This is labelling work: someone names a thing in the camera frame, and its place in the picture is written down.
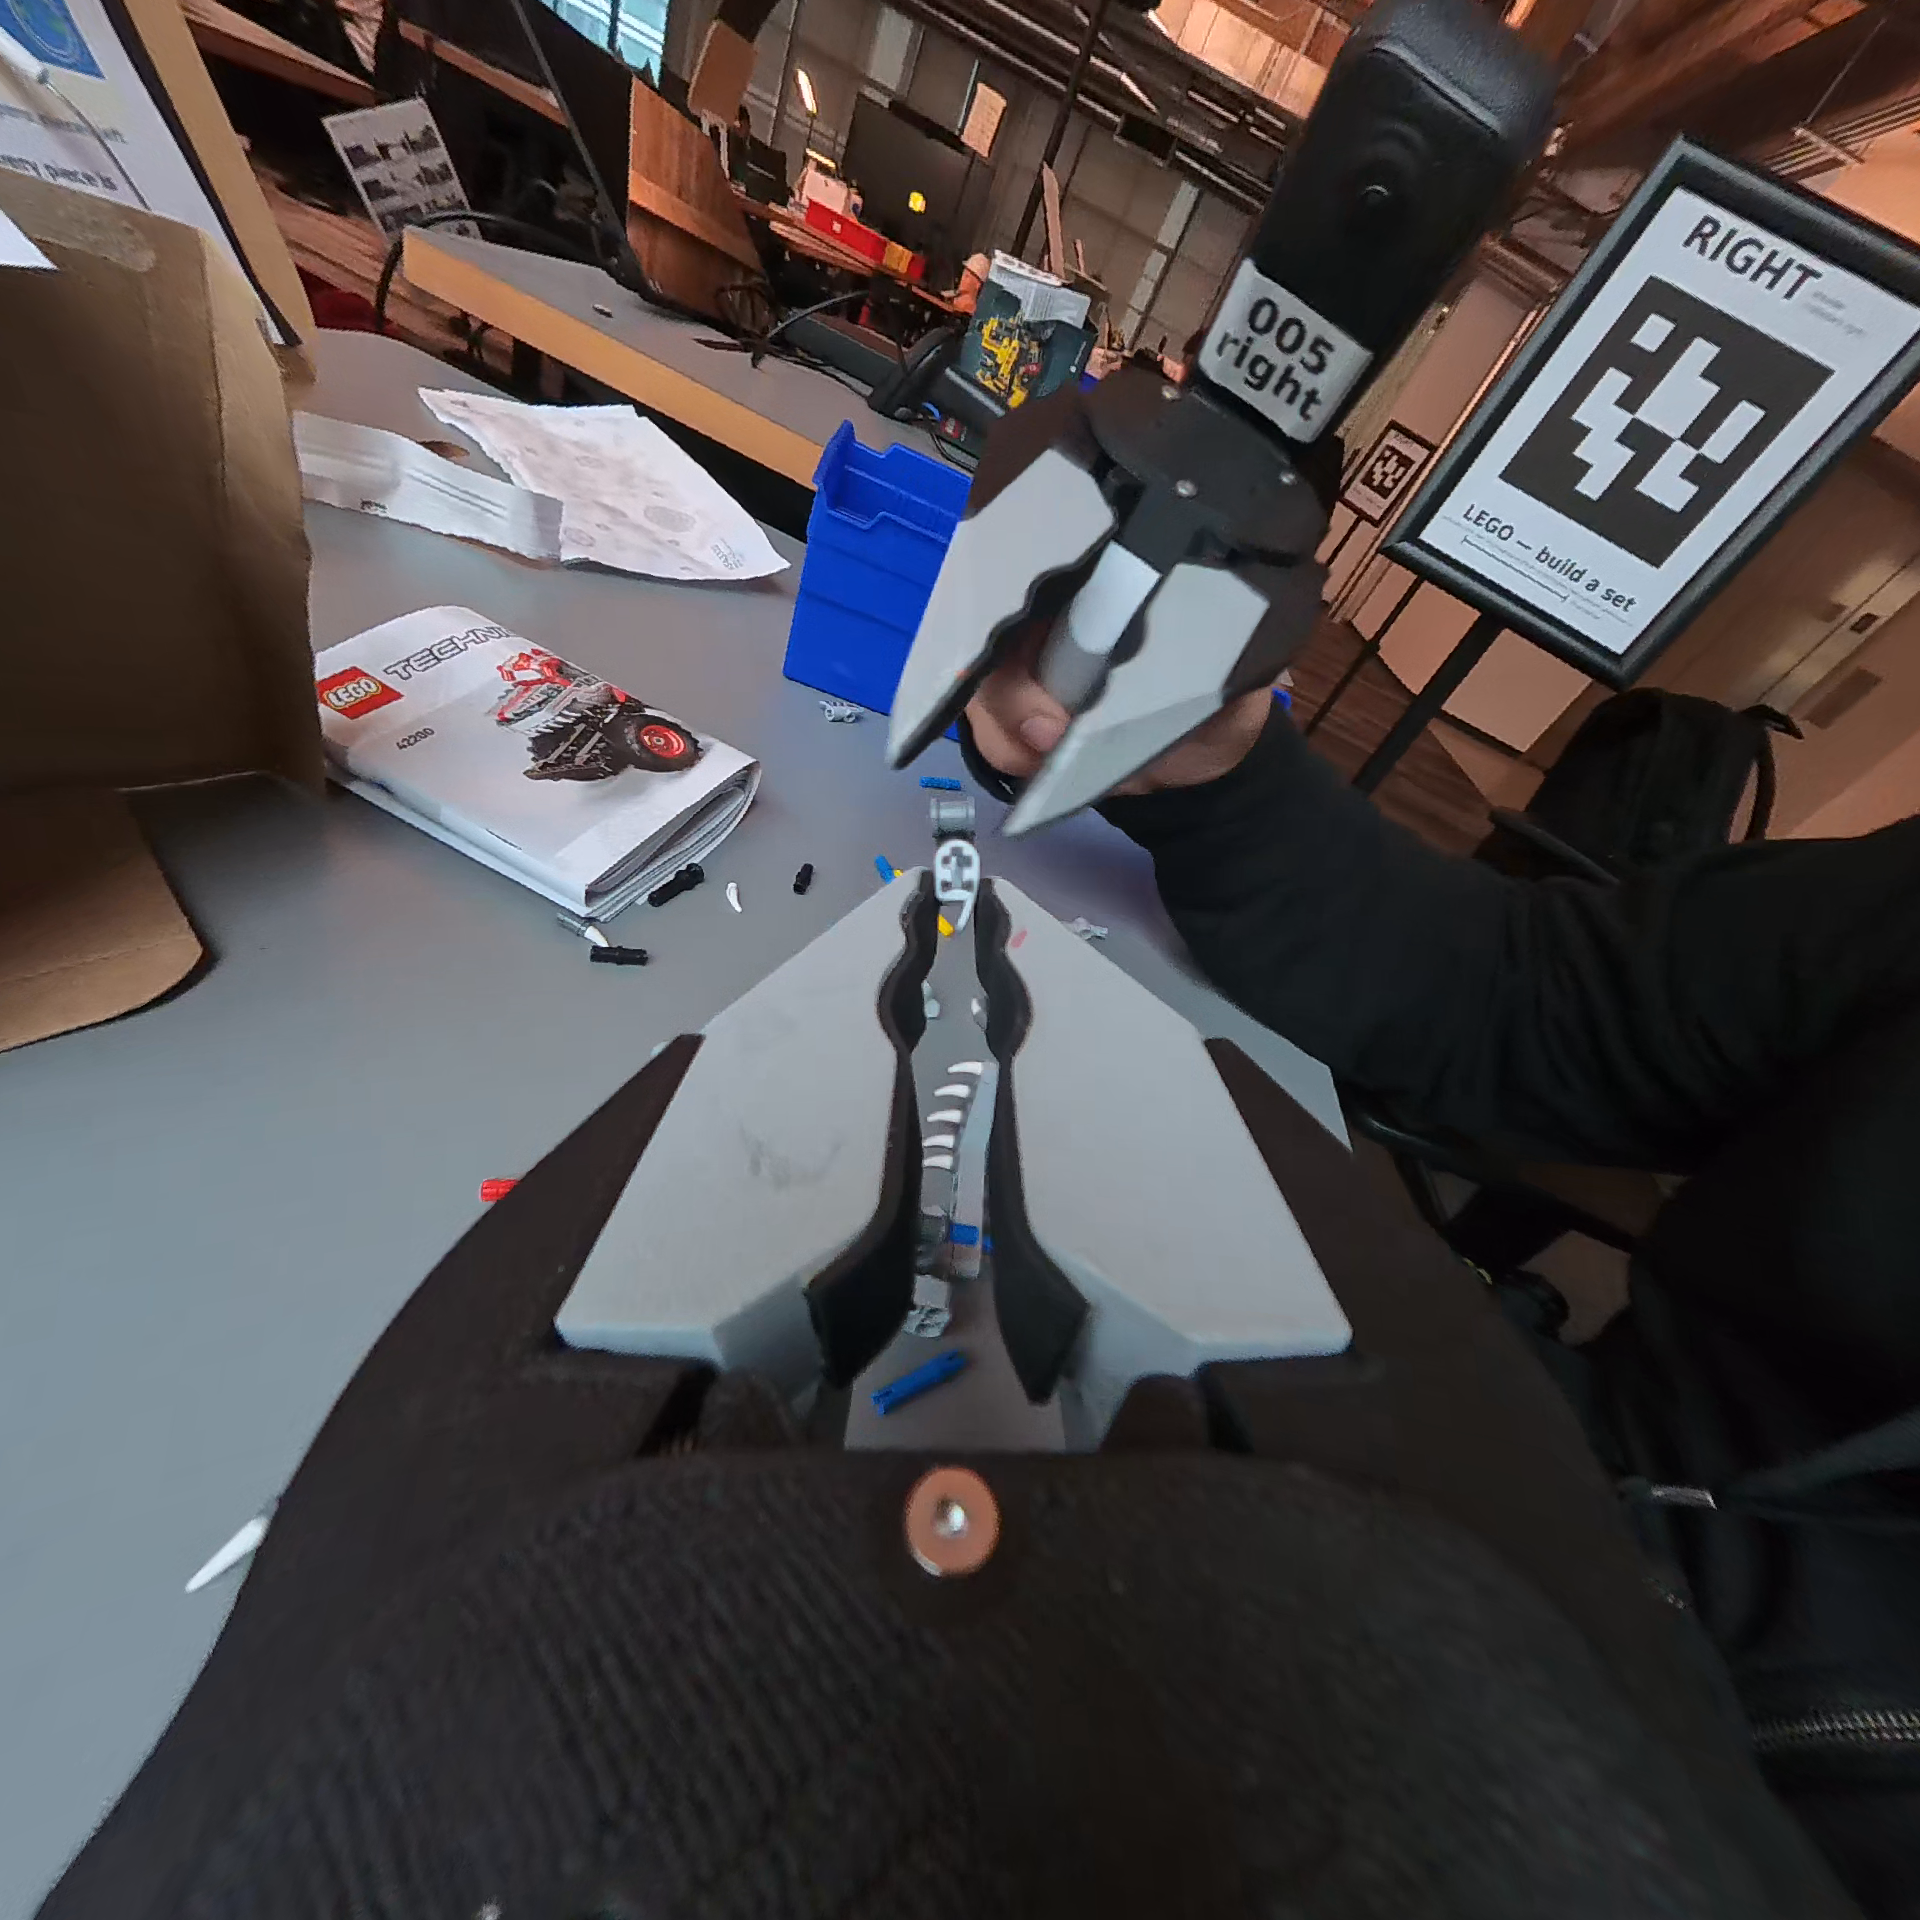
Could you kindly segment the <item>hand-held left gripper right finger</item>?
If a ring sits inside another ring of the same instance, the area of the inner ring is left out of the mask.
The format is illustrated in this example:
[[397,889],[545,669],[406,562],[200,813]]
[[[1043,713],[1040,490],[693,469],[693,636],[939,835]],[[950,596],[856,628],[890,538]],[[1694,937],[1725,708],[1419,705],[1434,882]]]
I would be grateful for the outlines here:
[[1098,1446],[1152,1376],[1348,1353],[1352,1320],[1225,1075],[1250,1060],[1008,880],[981,885],[976,977],[998,1339],[1066,1446]]

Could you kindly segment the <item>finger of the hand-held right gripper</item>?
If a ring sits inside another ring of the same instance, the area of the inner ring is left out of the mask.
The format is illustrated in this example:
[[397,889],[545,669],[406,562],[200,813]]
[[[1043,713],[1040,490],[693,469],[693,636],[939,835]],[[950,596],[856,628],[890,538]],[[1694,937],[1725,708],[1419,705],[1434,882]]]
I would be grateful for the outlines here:
[[1266,612],[1265,593],[1225,566],[1156,570],[1106,546],[1040,646],[1040,683],[1067,729],[1004,833],[1040,833],[1098,804],[1209,722]]
[[1048,587],[1086,574],[1113,525],[1092,472],[1058,446],[958,521],[897,686],[884,747],[893,770],[948,729],[1002,637]]

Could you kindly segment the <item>grey lego assembly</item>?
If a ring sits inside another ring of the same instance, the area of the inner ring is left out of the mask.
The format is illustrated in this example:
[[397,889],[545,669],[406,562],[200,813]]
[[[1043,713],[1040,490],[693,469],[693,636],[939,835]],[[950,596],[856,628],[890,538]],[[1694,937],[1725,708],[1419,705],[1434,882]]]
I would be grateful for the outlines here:
[[998,1070],[987,1048],[987,1003],[976,974],[976,908],[986,877],[976,810],[965,794],[929,794],[936,958],[922,984],[923,1033],[914,1056],[920,1085],[920,1211],[914,1289],[904,1328],[936,1341],[968,1320],[989,1265],[987,1149]]

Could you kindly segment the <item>person's right forearm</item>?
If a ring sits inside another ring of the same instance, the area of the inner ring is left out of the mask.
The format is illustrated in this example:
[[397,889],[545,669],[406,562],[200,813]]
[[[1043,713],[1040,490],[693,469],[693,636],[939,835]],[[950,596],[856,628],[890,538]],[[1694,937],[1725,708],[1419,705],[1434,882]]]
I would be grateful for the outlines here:
[[1680,1171],[1915,1012],[1918,828],[1523,880],[1387,820],[1272,713],[1099,813],[1203,977],[1342,1084],[1560,1161]]

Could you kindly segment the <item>long white lego spike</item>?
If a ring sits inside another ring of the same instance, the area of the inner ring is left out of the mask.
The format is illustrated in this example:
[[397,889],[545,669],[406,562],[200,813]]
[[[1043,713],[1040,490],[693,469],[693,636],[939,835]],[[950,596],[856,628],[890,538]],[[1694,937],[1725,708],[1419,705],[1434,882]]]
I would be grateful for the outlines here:
[[265,1544],[275,1520],[275,1505],[257,1512],[229,1541],[224,1541],[184,1585],[184,1593],[204,1593],[230,1573],[245,1569]]

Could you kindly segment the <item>cardboard lego set box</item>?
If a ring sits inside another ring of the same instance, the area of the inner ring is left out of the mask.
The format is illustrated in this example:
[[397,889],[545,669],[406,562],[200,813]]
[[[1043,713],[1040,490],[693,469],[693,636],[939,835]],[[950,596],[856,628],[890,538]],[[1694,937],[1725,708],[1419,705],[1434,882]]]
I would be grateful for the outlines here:
[[181,987],[202,937],[131,794],[321,789],[281,363],[194,226],[4,171],[4,1049]]

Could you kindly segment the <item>person's right hand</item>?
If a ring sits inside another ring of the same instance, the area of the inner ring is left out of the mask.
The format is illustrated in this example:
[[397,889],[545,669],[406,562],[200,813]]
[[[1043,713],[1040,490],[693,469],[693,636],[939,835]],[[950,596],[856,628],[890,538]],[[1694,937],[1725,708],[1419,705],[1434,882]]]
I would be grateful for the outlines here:
[[[1016,781],[1030,779],[1045,765],[1072,720],[1067,708],[1038,678],[1048,642],[1050,633],[1043,625],[1024,628],[968,705],[968,724],[979,756],[994,773]],[[1273,718],[1290,718],[1273,691],[1248,692],[1213,713],[1129,781],[1115,786],[1113,794],[1118,798],[1142,798],[1211,785],[1248,756]]]

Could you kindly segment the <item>blue plastic bin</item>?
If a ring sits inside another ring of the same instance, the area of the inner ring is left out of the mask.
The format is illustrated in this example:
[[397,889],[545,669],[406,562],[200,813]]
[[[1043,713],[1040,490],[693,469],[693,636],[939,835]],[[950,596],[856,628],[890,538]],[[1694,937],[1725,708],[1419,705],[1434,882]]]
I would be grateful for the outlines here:
[[[1106,392],[1056,394],[1004,418],[968,491],[958,490],[961,476],[916,453],[866,451],[844,425],[817,473],[786,676],[884,715],[890,726],[904,664],[958,521],[1035,453],[1058,446],[1092,472],[1115,513],[1099,554],[1129,546],[1154,570],[1213,564],[1265,593],[1268,612],[1230,676],[1225,706],[1268,689],[1316,617],[1316,499],[1277,443],[1244,435],[1235,420],[1204,420],[1154,377],[1138,394],[1146,406],[1122,386],[1113,396],[1120,420]],[[1043,593],[1034,614],[998,640],[986,676],[1024,628],[1043,625],[1050,633],[1092,564]]]

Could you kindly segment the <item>toy box with yellow vehicle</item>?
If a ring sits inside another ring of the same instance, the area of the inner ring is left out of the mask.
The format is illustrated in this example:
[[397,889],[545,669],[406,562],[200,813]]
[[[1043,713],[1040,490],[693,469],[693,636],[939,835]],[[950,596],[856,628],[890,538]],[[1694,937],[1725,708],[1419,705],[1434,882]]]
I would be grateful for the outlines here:
[[994,252],[955,358],[958,372],[1004,411],[1077,392],[1094,345],[1089,316],[1086,291]]

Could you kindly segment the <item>red storage box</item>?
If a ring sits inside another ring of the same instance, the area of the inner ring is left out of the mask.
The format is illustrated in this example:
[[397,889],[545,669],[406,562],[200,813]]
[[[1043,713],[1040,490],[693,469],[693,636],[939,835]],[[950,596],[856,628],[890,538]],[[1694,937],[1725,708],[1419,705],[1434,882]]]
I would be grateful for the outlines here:
[[905,284],[922,284],[925,269],[925,256],[922,252],[888,238],[883,232],[866,226],[850,212],[833,209],[820,200],[804,201],[800,214],[804,228],[833,243],[844,254],[857,256]]

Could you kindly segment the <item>grey workbench with wooden edge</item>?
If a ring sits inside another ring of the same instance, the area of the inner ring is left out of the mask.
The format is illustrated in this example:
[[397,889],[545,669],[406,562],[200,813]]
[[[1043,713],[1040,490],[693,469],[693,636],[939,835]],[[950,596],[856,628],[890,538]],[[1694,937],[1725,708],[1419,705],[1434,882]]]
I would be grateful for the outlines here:
[[941,473],[973,473],[939,435],[873,411],[859,385],[794,358],[753,361],[706,322],[665,316],[592,266],[411,228],[401,277],[664,425],[804,490],[841,425],[869,449],[905,446]]

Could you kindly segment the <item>black backpack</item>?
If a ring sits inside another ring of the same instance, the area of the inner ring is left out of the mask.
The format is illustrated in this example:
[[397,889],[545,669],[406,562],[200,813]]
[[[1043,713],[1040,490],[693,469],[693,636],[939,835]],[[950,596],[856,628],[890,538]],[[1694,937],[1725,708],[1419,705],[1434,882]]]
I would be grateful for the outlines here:
[[1523,880],[1618,885],[1769,835],[1782,712],[1622,691],[1577,726],[1523,810],[1496,808],[1478,865]]

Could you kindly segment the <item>plywood cabinet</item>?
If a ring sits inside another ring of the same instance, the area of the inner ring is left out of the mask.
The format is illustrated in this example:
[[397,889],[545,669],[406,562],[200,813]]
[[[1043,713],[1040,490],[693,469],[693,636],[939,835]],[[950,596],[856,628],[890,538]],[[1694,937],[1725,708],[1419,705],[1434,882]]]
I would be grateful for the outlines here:
[[762,254],[708,136],[645,77],[632,83],[627,235],[648,281],[698,320],[764,285]]

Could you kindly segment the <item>white paper stack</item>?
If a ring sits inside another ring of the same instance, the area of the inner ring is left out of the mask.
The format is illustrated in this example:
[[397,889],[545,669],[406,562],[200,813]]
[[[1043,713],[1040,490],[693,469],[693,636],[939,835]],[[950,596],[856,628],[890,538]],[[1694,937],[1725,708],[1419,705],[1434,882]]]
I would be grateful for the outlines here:
[[296,460],[308,502],[562,562],[562,505],[385,428],[292,413]]

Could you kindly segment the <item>person's dark jacket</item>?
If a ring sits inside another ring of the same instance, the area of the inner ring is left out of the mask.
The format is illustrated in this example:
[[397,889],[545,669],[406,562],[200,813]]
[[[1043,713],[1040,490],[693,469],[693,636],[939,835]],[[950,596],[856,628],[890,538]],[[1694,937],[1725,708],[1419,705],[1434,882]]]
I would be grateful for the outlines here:
[[1915,1915],[1915,1019],[1698,1166],[1593,1374],[1766,1787],[1862,1913]]

